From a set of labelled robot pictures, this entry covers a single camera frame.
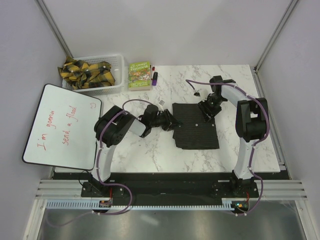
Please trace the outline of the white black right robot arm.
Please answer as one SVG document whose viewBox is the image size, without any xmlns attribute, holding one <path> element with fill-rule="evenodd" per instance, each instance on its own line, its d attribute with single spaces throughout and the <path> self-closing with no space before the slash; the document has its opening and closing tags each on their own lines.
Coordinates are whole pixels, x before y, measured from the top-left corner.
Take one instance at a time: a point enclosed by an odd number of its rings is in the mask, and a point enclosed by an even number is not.
<svg viewBox="0 0 320 240">
<path fill-rule="evenodd" d="M 229 191 L 240 197 L 255 188 L 255 150 L 270 133 L 268 102 L 263 97 L 249 95 L 233 79 L 224 80 L 220 75 L 212 77 L 207 84 L 211 93 L 205 89 L 194 90 L 194 95 L 201 98 L 198 107 L 206 122 L 222 111 L 223 102 L 230 102 L 236 107 L 235 131 L 239 137 L 239 151 Z"/>
</svg>

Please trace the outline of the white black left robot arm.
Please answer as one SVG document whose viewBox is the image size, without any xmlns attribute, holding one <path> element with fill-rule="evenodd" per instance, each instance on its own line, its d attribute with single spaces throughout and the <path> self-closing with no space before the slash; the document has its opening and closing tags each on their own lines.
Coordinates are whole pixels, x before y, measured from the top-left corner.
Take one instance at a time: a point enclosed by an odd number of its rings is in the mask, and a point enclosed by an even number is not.
<svg viewBox="0 0 320 240">
<path fill-rule="evenodd" d="M 168 132 L 183 125 L 169 110 L 160 110 L 154 104 L 148 104 L 144 113 L 138 117 L 115 105 L 99 118 L 94 126 L 98 150 L 91 179 L 94 195 L 106 196 L 110 185 L 106 182 L 111 176 L 111 164 L 117 145 L 127 132 L 145 138 L 153 128 L 162 128 Z"/>
</svg>

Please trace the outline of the dark striped long sleeve shirt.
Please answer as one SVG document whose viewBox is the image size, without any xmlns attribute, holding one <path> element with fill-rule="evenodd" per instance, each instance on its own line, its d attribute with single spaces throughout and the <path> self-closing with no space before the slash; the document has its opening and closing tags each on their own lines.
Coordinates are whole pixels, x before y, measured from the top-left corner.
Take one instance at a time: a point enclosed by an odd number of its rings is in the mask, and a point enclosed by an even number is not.
<svg viewBox="0 0 320 240">
<path fill-rule="evenodd" d="M 215 120 L 209 122 L 196 103 L 173 103 L 173 116 L 182 123 L 174 128 L 175 146 L 183 150 L 217 150 L 220 148 Z"/>
</svg>

